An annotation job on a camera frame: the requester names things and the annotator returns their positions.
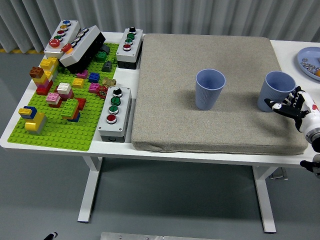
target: blue plate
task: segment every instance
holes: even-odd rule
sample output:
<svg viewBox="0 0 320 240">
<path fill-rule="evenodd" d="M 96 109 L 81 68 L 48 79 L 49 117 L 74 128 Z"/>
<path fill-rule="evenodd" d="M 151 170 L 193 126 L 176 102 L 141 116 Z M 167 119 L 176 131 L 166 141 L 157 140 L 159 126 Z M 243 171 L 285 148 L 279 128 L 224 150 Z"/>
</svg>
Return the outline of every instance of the blue plate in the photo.
<svg viewBox="0 0 320 240">
<path fill-rule="evenodd" d="M 298 64 L 301 68 L 301 70 L 307 74 L 309 77 L 320 81 L 320 77 L 312 74 L 311 72 L 309 72 L 307 69 L 304 68 L 304 66 L 302 66 L 302 59 L 307 59 L 306 63 L 310 63 L 311 65 L 314 65 L 315 68 L 320 68 L 320 47 L 306 47 L 304 49 L 301 49 L 298 52 L 298 56 L 297 56 L 297 60 L 298 60 Z"/>
</svg>

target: robotic arm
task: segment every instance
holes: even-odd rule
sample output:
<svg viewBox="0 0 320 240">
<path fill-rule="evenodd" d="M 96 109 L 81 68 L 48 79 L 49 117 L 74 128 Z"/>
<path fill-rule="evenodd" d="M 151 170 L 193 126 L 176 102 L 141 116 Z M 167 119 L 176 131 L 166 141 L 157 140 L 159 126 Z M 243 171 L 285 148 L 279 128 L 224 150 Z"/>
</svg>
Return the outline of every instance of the robotic arm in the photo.
<svg viewBox="0 0 320 240">
<path fill-rule="evenodd" d="M 275 113 L 294 119 L 296 129 L 320 153 L 320 111 L 307 92 L 297 86 L 282 103 L 268 98 L 264 101 Z M 300 165 L 320 178 L 320 154 L 314 156 L 313 162 L 303 160 Z"/>
</svg>

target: blue cup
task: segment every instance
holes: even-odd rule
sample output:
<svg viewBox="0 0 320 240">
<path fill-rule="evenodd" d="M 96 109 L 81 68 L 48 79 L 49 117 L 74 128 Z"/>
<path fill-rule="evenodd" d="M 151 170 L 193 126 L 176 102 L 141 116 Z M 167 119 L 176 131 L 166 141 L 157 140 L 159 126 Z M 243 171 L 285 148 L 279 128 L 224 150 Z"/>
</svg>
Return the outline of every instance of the blue cup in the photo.
<svg viewBox="0 0 320 240">
<path fill-rule="evenodd" d="M 258 108 L 263 112 L 273 112 L 265 103 L 265 99 L 270 99 L 276 103 L 281 103 L 296 88 L 295 80 L 282 71 L 271 71 L 264 79 L 260 95 L 258 98 Z"/>
<path fill-rule="evenodd" d="M 195 77 L 196 107 L 201 110 L 212 109 L 225 85 L 225 76 L 215 69 L 203 69 L 198 72 Z"/>
</svg>

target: gray floor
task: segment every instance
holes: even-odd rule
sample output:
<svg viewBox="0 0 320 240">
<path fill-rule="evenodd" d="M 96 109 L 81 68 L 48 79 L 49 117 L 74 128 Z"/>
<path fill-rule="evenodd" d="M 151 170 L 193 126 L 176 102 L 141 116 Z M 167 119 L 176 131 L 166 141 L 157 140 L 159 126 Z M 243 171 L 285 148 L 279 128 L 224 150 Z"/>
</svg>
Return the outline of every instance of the gray floor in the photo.
<svg viewBox="0 0 320 240">
<path fill-rule="evenodd" d="M 0 134 L 38 54 L 0 53 Z M 99 240 L 102 232 L 221 240 L 318 239 L 320 179 L 302 168 L 267 186 L 276 234 L 265 234 L 249 166 L 105 159 L 90 223 L 78 223 L 89 168 L 81 157 L 0 147 L 0 239 Z"/>
</svg>

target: table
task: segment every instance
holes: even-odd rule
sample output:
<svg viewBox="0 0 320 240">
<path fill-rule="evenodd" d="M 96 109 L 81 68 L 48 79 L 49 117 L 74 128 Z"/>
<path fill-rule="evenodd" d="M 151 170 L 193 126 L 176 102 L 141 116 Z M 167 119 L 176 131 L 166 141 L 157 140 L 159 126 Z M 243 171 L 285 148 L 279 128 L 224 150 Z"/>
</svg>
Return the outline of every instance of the table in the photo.
<svg viewBox="0 0 320 240">
<path fill-rule="evenodd" d="M 103 32 L 103 35 L 106 38 L 106 42 L 119 43 L 123 34 Z M 301 85 L 302 89 L 308 92 L 316 103 L 320 103 L 320 82 L 303 73 L 299 69 L 298 62 L 296 60 L 297 54 L 301 49 L 306 47 L 320 47 L 320 43 L 271 40 L 271 44 L 274 48 L 282 71 L 291 75 L 295 79 L 297 85 Z M 11 132 L 20 118 L 18 110 L 28 104 L 36 90 L 36 85 L 31 80 L 0 138 L 0 145 L 8 151 L 82 156 L 90 171 L 78 216 L 78 222 L 81 223 L 89 222 L 103 157 L 252 166 L 264 231 L 266 233 L 276 232 L 265 179 L 279 167 L 300 168 L 300 161 L 311 161 L 316 153 L 310 144 L 302 155 L 295 156 L 193 152 L 161 153 L 135 150 L 131 144 L 131 131 L 134 118 L 134 114 L 132 113 L 135 109 L 138 90 L 139 70 L 117 68 L 114 78 L 117 80 L 117 86 L 131 88 L 132 94 L 131 114 L 126 141 L 124 143 L 103 142 L 97 130 L 94 133 L 94 137 L 88 151 L 50 148 L 8 142 L 7 140 Z"/>
</svg>

